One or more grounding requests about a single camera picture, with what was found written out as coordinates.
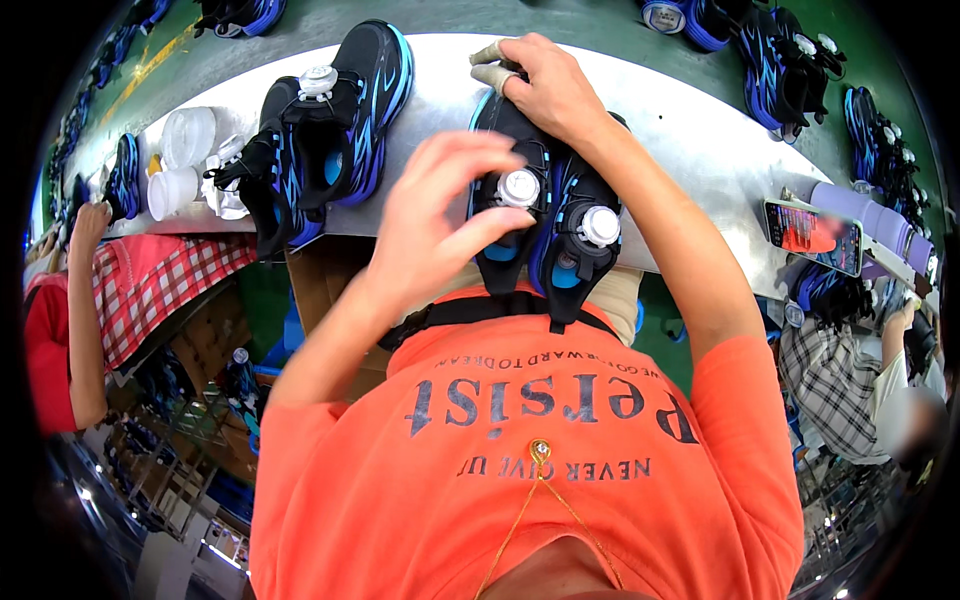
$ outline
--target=plastic cup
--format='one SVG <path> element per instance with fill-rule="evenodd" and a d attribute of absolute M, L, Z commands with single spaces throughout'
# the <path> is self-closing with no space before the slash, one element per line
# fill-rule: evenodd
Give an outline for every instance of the plastic cup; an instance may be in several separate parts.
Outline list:
<path fill-rule="evenodd" d="M 147 206 L 155 221 L 163 221 L 197 198 L 200 179 L 192 167 L 161 171 L 147 184 Z"/>
<path fill-rule="evenodd" d="M 174 110 L 163 124 L 160 145 L 171 170 L 200 163 L 210 155 L 217 119 L 208 107 Z"/>

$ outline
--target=red shirt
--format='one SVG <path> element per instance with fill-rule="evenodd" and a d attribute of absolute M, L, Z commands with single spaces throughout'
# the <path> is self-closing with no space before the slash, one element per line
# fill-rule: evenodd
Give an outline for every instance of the red shirt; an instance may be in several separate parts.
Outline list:
<path fill-rule="evenodd" d="M 23 335 L 40 435 L 46 438 L 76 431 L 70 404 L 66 291 L 57 285 L 41 285 L 28 303 Z"/>
<path fill-rule="evenodd" d="M 551 447 L 544 477 L 626 589 L 785 597 L 804 522 L 763 340 L 708 352 L 687 402 L 649 356 L 585 324 L 551 334 L 548 322 L 432 327 L 349 407 L 268 404 L 250 554 L 257 598 L 473 597 L 531 490 L 540 438 Z M 539 485 L 491 583 L 562 536 L 596 553 Z"/>

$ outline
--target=cardboard box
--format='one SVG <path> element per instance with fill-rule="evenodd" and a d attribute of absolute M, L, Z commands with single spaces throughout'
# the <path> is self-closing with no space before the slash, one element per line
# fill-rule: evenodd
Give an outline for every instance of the cardboard box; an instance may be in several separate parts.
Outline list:
<path fill-rule="evenodd" d="M 350 280 L 370 263 L 374 238 L 325 235 L 299 252 L 287 251 L 287 271 L 294 289 L 303 332 L 310 335 Z M 387 378 L 391 353 L 373 346 L 350 385 L 348 402 L 354 402 Z"/>

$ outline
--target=plaid shirt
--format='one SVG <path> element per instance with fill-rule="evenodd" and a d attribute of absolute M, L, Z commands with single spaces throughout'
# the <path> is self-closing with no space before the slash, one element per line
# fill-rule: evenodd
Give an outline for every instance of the plaid shirt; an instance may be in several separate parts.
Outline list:
<path fill-rule="evenodd" d="M 780 338 L 780 375 L 827 447 L 855 464 L 888 460 L 876 442 L 874 388 L 881 363 L 861 352 L 848 326 L 838 335 L 807 317 Z"/>
<path fill-rule="evenodd" d="M 141 280 L 131 272 L 125 247 L 105 244 L 93 257 L 93 298 L 104 342 L 104 366 L 119 367 L 147 335 L 175 310 L 254 261 L 252 237 L 187 238 L 183 246 Z M 121 269 L 125 262 L 127 269 Z"/>

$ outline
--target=hand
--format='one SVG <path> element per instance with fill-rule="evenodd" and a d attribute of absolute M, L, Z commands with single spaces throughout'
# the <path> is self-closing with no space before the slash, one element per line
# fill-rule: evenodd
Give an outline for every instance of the hand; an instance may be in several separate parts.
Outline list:
<path fill-rule="evenodd" d="M 80 207 L 73 234 L 70 236 L 69 259 L 82 259 L 86 262 L 93 259 L 93 251 L 97 249 L 97 244 L 104 237 L 104 231 L 110 223 L 108 209 L 106 203 L 87 203 Z"/>
<path fill-rule="evenodd" d="M 908 299 L 902 309 L 887 318 L 887 322 L 883 324 L 884 331 L 886 331 L 887 327 L 895 327 L 897 332 L 903 332 L 908 325 L 913 323 L 913 313 L 916 311 L 915 306 L 913 299 Z"/>
<path fill-rule="evenodd" d="M 443 132 L 414 151 L 383 207 L 376 248 L 364 284 L 391 318 L 436 295 L 475 254 L 508 231 L 528 228 L 526 210 L 489 208 L 459 228 L 444 212 L 472 180 L 514 171 L 521 156 L 498 133 Z"/>
<path fill-rule="evenodd" d="M 511 77 L 503 94 L 534 125 L 571 146 L 614 123 L 577 60 L 540 34 L 500 40 L 500 51 L 519 62 L 530 83 Z"/>

